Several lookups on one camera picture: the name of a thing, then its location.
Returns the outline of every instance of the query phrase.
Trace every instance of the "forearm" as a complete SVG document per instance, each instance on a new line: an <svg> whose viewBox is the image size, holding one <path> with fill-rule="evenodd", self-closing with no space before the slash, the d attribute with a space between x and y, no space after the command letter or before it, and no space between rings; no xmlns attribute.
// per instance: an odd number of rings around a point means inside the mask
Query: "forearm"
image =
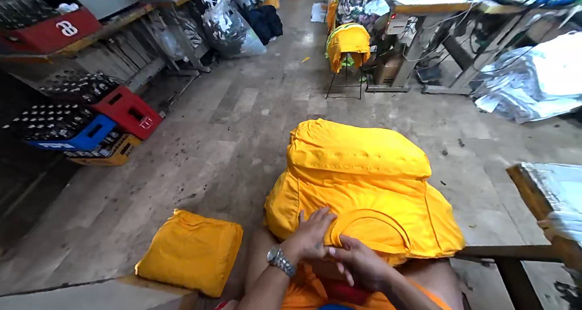
<svg viewBox="0 0 582 310"><path fill-rule="evenodd" d="M383 276L381 291L397 310L442 310L394 268Z"/></svg>
<svg viewBox="0 0 582 310"><path fill-rule="evenodd" d="M244 296L236 310L280 309L289 277L281 269L269 266L259 276L251 292Z"/></svg>

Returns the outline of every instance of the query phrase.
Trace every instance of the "metal watch band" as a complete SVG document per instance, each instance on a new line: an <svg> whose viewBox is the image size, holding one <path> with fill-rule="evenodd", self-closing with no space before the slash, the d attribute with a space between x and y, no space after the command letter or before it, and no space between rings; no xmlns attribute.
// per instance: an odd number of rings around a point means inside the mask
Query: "metal watch band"
<svg viewBox="0 0 582 310"><path fill-rule="evenodd" d="M289 277L295 276L295 266L285 258L283 250L280 247L278 247L277 254L273 260L269 261L269 264L283 270Z"/></svg>

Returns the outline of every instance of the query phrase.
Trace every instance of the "yellow garment on stool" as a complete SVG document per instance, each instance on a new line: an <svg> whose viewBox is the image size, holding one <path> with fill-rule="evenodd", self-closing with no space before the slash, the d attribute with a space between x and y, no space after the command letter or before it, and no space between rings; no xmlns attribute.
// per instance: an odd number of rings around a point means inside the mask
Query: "yellow garment on stool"
<svg viewBox="0 0 582 310"><path fill-rule="evenodd" d="M350 53L358 68L370 58L370 35L361 24L342 24L328 36L325 48L332 72L338 73L342 68L342 53Z"/></svg>
<svg viewBox="0 0 582 310"><path fill-rule="evenodd" d="M174 210L158 230L135 274L219 297L243 238L235 223Z"/></svg>
<svg viewBox="0 0 582 310"><path fill-rule="evenodd" d="M325 244L339 235L360 239L391 264L406 258L453 256L464 247L452 208L426 179L425 153L403 135L308 120L291 131L287 168L265 202L266 225L286 239L306 218L329 206L338 215Z"/></svg>
<svg viewBox="0 0 582 310"><path fill-rule="evenodd" d="M263 2L263 5L273 5L274 8L280 7L279 0L265 0Z"/></svg>

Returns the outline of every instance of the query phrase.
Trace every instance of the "white number on crate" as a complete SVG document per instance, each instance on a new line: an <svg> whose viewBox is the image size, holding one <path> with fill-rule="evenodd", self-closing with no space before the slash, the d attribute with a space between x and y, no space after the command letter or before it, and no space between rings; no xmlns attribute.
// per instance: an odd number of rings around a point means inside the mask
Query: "white number on crate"
<svg viewBox="0 0 582 310"><path fill-rule="evenodd" d="M56 24L56 27L60 28L63 35L67 37L71 37L79 32L77 28L68 21L61 21Z"/></svg>
<svg viewBox="0 0 582 310"><path fill-rule="evenodd" d="M147 116L140 122L140 127L142 127L143 129L149 129L152 123L154 123L154 121Z"/></svg>
<svg viewBox="0 0 582 310"><path fill-rule="evenodd" d="M39 143L40 146L44 146L44 147L54 147L54 148L67 148L67 149L74 149L75 147L72 146L71 144L65 144L65 143Z"/></svg>

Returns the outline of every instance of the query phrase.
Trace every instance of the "hand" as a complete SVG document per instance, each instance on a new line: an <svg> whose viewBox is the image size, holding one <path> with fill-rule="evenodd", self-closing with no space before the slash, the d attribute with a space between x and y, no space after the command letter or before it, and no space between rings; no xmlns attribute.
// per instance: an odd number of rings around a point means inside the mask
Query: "hand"
<svg viewBox="0 0 582 310"><path fill-rule="evenodd" d="M386 276L397 273L388 262L358 239L340 235L339 240L343 249L329 248L328 253L338 261L338 270L350 286L358 282L371 291L380 291Z"/></svg>
<svg viewBox="0 0 582 310"><path fill-rule="evenodd" d="M329 207L323 207L311 214L305 220L305 211L299 213L299 228L281 244L283 254L292 263L302 259L321 259L327 253L324 247L324 236L331 222L337 218L328 213Z"/></svg>

